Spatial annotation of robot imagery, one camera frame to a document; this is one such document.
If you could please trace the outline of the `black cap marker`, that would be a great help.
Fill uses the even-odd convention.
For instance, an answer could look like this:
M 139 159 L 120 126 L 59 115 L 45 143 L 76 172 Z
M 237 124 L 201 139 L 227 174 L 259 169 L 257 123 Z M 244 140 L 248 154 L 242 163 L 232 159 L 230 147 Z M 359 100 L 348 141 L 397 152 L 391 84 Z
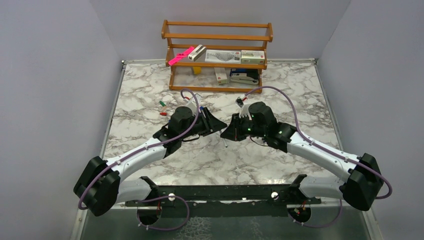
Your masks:
M 222 137 L 221 137 L 221 139 L 222 139 L 222 141 L 223 141 L 223 143 L 224 143 L 225 148 L 228 148 L 228 144 L 227 144 L 226 139 L 225 139 L 225 138 L 222 138 Z

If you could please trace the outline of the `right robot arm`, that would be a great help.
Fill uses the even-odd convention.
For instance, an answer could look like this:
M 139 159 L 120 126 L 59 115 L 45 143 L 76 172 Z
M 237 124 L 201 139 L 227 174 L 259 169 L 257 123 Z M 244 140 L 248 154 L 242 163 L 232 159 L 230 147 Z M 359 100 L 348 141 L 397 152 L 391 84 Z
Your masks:
M 374 156 L 345 153 L 305 135 L 295 126 L 277 121 L 264 102 L 244 105 L 234 113 L 221 138 L 241 142 L 262 138 L 268 147 L 302 157 L 332 173 L 333 177 L 305 176 L 288 190 L 289 199 L 300 204 L 307 198 L 325 197 L 346 201 L 360 211 L 368 211 L 383 186 Z

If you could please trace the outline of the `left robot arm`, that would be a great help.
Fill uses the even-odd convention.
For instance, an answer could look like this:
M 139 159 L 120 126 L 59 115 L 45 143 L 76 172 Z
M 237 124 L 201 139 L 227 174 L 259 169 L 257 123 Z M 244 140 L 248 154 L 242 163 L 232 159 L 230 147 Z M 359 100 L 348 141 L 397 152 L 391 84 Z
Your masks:
M 98 217 L 116 203 L 129 201 L 133 192 L 138 192 L 138 199 L 144 205 L 152 205 L 157 200 L 154 188 L 144 179 L 127 183 L 125 179 L 143 167 L 172 155 L 188 137 L 205 137 L 227 126 L 206 107 L 200 108 L 197 113 L 187 106 L 178 107 L 168 123 L 142 145 L 106 160 L 100 156 L 89 160 L 73 188 L 79 198 L 78 208 L 90 210 Z

